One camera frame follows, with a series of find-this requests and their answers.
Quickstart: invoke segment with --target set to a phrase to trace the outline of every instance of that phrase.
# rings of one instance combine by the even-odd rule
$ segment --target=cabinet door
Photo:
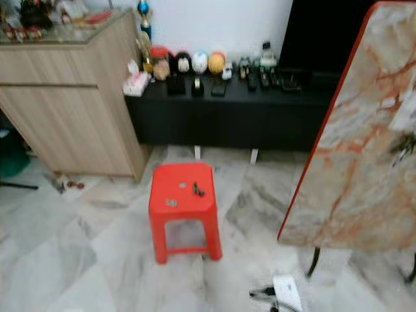
[[[98,89],[2,86],[0,106],[49,169],[132,174]]]

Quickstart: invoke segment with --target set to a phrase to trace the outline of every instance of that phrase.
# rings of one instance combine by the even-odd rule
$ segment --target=trophy
[[[142,18],[140,22],[140,29],[149,35],[149,39],[151,39],[151,25],[150,25],[150,17],[152,11],[149,8],[148,3],[146,0],[140,0],[137,5],[137,11]]]

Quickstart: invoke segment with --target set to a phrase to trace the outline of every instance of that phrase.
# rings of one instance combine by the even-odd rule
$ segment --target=marble tile floor
[[[152,170],[192,162],[193,149],[153,149],[140,184],[131,179],[78,177],[90,186],[59,194],[34,160],[18,177],[37,191],[0,188],[0,312],[268,311],[248,291],[292,274],[306,312],[414,311],[413,251],[375,254],[323,250],[305,279],[310,249],[284,246],[276,235],[306,155],[202,149],[214,168],[223,258],[177,255],[155,263],[148,223]],[[172,222],[170,246],[204,244],[197,222]]]

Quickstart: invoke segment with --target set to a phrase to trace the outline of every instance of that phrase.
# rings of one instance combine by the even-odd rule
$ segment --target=television
[[[280,68],[341,76],[374,0],[293,0]]]

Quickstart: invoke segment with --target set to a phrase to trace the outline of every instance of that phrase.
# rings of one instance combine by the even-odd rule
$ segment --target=marble tabletop
[[[375,4],[279,242],[367,251],[416,244],[416,153],[393,151],[415,129],[415,78],[416,3]]]

